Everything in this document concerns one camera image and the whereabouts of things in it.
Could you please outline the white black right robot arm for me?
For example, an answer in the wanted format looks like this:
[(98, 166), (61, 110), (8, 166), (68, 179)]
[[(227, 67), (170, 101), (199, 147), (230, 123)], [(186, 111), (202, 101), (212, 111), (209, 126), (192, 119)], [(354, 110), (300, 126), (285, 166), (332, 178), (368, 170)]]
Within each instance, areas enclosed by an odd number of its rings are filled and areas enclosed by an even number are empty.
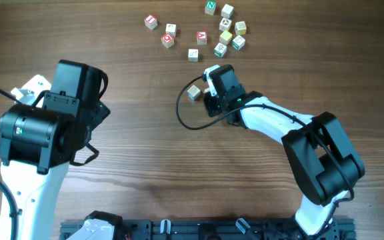
[(295, 222), (308, 237), (322, 235), (336, 206), (354, 198), (353, 187), (365, 174), (336, 116), (296, 113), (261, 93), (246, 92), (232, 65), (207, 68), (203, 80), (209, 86), (204, 102), (210, 117), (224, 117), (229, 124), (258, 131), (282, 144), (303, 193)]

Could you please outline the wooden block blue side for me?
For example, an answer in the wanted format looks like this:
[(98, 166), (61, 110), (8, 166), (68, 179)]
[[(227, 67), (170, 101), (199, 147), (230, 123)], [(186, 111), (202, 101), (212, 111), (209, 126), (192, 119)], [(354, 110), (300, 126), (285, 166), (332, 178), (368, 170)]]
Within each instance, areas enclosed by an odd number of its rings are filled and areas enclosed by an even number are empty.
[(195, 85), (190, 86), (190, 88), (187, 90), (187, 96), (193, 101), (196, 101), (200, 95), (201, 90)]

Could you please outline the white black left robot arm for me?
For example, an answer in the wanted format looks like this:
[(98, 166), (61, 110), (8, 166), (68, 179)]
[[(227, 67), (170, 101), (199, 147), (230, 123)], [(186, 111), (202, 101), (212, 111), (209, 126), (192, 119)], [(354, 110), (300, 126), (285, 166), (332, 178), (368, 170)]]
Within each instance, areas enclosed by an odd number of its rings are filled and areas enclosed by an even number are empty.
[(101, 98), (109, 78), (102, 70), (68, 60), (53, 82), (36, 75), (14, 88), (17, 103), (0, 118), (3, 186), (0, 239), (49, 239), (61, 184), (78, 151), (99, 156), (91, 133), (110, 115)]

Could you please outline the wooden block green picture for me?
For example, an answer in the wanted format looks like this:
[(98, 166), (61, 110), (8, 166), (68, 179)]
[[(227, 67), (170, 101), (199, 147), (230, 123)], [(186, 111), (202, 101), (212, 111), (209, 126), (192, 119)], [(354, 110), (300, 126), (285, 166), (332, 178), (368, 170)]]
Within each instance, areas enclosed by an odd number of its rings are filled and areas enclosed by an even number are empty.
[(226, 54), (226, 52), (227, 52), (227, 46), (222, 43), (218, 43), (214, 48), (214, 54), (219, 58), (222, 58), (224, 54)]

